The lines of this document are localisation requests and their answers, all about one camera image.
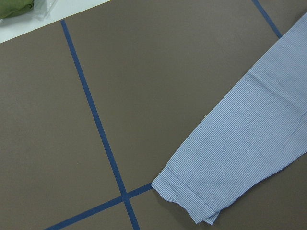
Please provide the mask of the brown paper table cover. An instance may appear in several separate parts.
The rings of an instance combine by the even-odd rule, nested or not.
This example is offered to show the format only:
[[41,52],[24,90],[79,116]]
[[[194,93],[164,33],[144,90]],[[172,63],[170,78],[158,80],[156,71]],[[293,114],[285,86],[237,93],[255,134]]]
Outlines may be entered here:
[[150,187],[306,11],[304,0],[112,0],[1,43],[1,229],[306,229],[306,156],[213,225]]

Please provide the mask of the light blue striped shirt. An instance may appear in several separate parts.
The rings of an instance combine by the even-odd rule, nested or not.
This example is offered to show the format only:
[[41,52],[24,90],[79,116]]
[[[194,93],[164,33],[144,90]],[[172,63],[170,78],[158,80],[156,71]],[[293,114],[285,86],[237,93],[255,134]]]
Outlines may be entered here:
[[152,182],[196,223],[307,151],[307,18],[302,16],[226,94]]

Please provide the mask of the clear plastic bag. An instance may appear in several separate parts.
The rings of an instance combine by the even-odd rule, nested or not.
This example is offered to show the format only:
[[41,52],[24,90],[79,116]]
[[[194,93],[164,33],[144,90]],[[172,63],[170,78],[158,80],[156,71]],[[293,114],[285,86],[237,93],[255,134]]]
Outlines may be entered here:
[[57,0],[34,0],[31,16],[39,20],[47,18],[56,3]]

